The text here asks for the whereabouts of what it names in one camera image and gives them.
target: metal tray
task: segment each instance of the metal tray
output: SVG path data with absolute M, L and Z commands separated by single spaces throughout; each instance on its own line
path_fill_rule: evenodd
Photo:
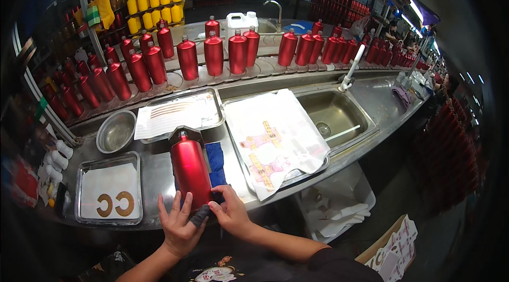
M 81 180 L 87 171 L 98 170 L 107 167 L 120 166 L 124 164 L 133 164 L 137 171 L 137 191 L 138 191 L 138 208 L 139 217 L 136 219 L 90 219 L 81 217 Z M 143 219 L 143 203 L 142 203 L 142 182 L 140 177 L 141 160 L 139 154 L 135 151 L 125 152 L 123 155 L 113 158 L 100 160 L 88 160 L 82 162 L 78 166 L 76 175 L 76 197 L 74 202 L 74 217 L 77 222 L 86 224 L 106 224 L 110 226 L 134 226 Z
M 252 98 L 252 97 L 257 96 L 257 95 L 250 95 L 250 96 L 246 96 L 246 97 L 240 97 L 240 98 L 231 99 L 231 100 L 226 101 L 223 104 L 223 106 L 226 106 L 228 103 L 232 103 L 232 102 L 237 102 L 237 101 L 249 99 L 249 98 Z M 236 142 L 235 142 L 235 140 L 233 138 L 232 132 L 230 131 L 230 127 L 228 126 L 228 122 L 226 123 L 226 126 L 228 128 L 228 134 L 230 136 L 230 139 L 232 140 L 233 148 L 235 149 L 235 154 L 237 155 L 237 159 L 239 161 L 240 168 L 242 169 L 242 172 L 244 173 L 244 178 L 246 180 L 246 183 L 247 183 L 247 185 L 249 186 L 249 188 L 252 191 L 255 191 L 255 188 L 253 187 L 253 185 L 251 183 L 251 176 L 249 174 L 249 169 L 247 168 L 247 165 L 245 164 L 244 160 L 242 159 L 242 156 L 240 155 L 239 148 L 237 147 L 237 144 L 236 144 Z M 324 160 L 323 160 L 322 166 L 320 166 L 320 168 L 318 168 L 317 171 L 315 171 L 312 174 L 304 173 L 301 170 L 290 171 L 284 177 L 284 180 L 283 180 L 283 183 L 281 184 L 280 189 L 284 188 L 284 187 L 287 187 L 287 186 L 290 186 L 290 185 L 292 185 L 292 184 L 294 184 L 294 183 L 296 183 L 298 181 L 301 181 L 303 179 L 308 178 L 311 175 L 317 174 L 317 173 L 325 170 L 329 166 L 329 163 L 330 163 L 329 155 L 326 155 Z
M 196 90 L 192 90 L 192 91 L 183 91 L 183 92 L 179 92 L 179 93 L 174 93 L 174 94 L 162 97 L 160 99 L 154 100 L 152 102 L 149 102 L 146 106 L 153 107 L 155 105 L 170 103 L 170 102 L 178 101 L 182 98 L 198 96 L 200 94 L 213 96 L 214 105 L 216 106 L 216 109 L 217 109 L 217 117 L 215 119 L 209 119 L 208 121 L 202 120 L 201 126 L 189 126 L 189 127 L 201 131 L 201 130 L 221 126 L 225 122 L 225 109 L 221 102 L 220 94 L 218 93 L 217 89 L 215 89 L 215 88 L 207 87 L 207 88 L 200 88 L 200 89 L 196 89 Z M 157 141 L 160 141 L 163 139 L 168 139 L 168 137 L 171 135 L 171 133 L 173 133 L 173 131 L 164 133 L 164 134 L 161 134 L 161 135 L 155 136 L 153 138 L 149 138 L 149 139 L 140 139 L 140 141 L 143 144 L 150 144 L 150 143 L 157 142 Z

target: person's left hand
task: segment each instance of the person's left hand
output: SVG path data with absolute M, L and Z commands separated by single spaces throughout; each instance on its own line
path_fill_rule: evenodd
M 181 196 L 180 190 L 177 190 L 173 199 L 172 210 L 169 214 L 166 212 L 161 194 L 159 194 L 157 200 L 159 218 L 161 219 L 162 230 L 165 236 L 162 246 L 178 258 L 182 258 L 196 246 L 208 220 L 208 217 L 206 217 L 199 228 L 192 222 L 188 222 L 192 193 L 187 193 L 182 209 L 180 209 Z

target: metal bowl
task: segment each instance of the metal bowl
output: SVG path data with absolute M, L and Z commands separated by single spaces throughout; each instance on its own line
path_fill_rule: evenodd
M 99 127 L 96 146 L 101 153 L 111 154 L 127 147 L 134 137 L 136 115 L 128 110 L 113 113 Z

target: white faucet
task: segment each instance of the white faucet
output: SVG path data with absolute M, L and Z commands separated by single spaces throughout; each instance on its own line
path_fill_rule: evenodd
M 355 68 L 359 64 L 360 58 L 362 57 L 362 54 L 364 53 L 365 48 L 366 48 L 365 45 L 363 45 L 363 44 L 360 45 L 359 51 L 357 51 L 357 55 L 353 59 L 352 67 L 350 68 L 350 70 L 348 71 L 348 74 L 343 79 L 343 82 L 341 82 L 340 86 L 337 88 L 341 92 L 345 92 L 348 88 L 350 88 L 352 86 L 352 83 L 350 83 L 350 81 L 352 80 L 353 70 L 355 70 Z

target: chrome faucet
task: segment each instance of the chrome faucet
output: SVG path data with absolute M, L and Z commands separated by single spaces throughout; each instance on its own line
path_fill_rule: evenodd
M 281 18 L 283 17 L 283 8 L 281 7 L 281 5 L 277 1 L 266 1 L 266 2 L 263 3 L 263 5 L 265 6 L 268 3 L 276 4 L 277 7 L 279 7 L 279 18 L 277 19 L 277 30 L 276 30 L 276 32 L 280 33 L 281 32 Z

